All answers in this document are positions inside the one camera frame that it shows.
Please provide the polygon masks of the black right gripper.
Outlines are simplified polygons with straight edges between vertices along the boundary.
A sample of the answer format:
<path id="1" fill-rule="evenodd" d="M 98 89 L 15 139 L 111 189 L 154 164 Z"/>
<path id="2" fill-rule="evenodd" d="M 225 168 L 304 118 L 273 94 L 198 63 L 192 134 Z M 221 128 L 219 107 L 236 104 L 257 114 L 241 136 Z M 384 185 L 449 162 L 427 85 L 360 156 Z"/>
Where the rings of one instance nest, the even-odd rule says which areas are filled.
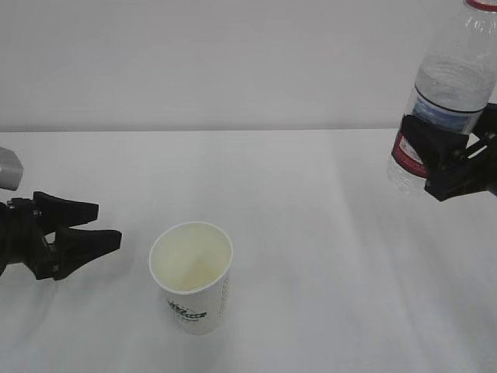
<path id="1" fill-rule="evenodd" d="M 401 133 L 426 169 L 424 191 L 438 201 L 480 192 L 496 194 L 495 103 L 487 104 L 470 134 L 445 131 L 412 115 L 403 116 Z M 465 180 L 458 174 L 457 156 L 463 152 L 471 164 Z"/>

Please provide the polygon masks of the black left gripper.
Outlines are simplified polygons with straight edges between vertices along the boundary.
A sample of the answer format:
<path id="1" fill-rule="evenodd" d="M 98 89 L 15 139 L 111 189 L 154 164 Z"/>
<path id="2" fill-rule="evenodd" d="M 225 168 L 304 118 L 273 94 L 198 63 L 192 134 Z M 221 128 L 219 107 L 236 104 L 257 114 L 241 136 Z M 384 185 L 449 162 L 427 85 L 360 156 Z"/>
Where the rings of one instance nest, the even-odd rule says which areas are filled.
<path id="1" fill-rule="evenodd" d="M 59 281 L 118 250 L 122 233 L 117 230 L 70 228 L 95 221 L 98 213 L 98 204 L 40 191 L 33 193 L 33 200 L 12 198 L 1 203 L 1 274 L 8 265 L 21 263 L 37 280 Z M 53 232 L 54 244 L 46 239 Z"/>

